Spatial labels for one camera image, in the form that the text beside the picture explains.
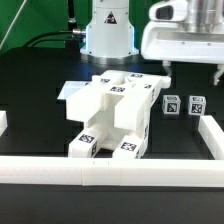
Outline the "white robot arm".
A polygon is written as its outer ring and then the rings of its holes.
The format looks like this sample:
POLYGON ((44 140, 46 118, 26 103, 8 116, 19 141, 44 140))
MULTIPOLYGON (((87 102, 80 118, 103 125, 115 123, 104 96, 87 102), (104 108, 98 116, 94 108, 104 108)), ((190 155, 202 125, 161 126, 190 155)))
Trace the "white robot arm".
POLYGON ((134 47, 129 0, 93 0, 92 20, 86 27, 85 59, 119 63, 140 54, 163 63, 215 64, 214 81, 224 75, 224 0, 162 0, 149 9, 141 47, 134 47))

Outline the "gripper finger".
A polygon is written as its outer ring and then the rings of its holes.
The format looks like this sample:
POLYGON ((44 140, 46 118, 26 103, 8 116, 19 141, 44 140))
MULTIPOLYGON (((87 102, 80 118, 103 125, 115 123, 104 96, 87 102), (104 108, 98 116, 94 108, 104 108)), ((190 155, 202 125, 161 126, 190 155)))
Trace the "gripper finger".
POLYGON ((213 77, 214 86, 218 85, 219 79, 223 74, 224 74, 224 64, 217 65, 217 71, 215 72, 214 77, 213 77))
POLYGON ((171 68, 171 62, 164 60, 162 62, 162 66, 166 74, 171 77, 172 76, 172 68, 171 68))

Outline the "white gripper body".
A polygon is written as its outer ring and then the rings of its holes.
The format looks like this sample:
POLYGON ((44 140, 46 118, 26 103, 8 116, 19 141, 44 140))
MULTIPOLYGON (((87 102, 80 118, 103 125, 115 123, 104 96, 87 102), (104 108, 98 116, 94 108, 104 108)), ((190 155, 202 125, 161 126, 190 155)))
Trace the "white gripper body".
POLYGON ((224 64, 224 0, 162 0, 150 7, 149 19, 145 59, 224 64))

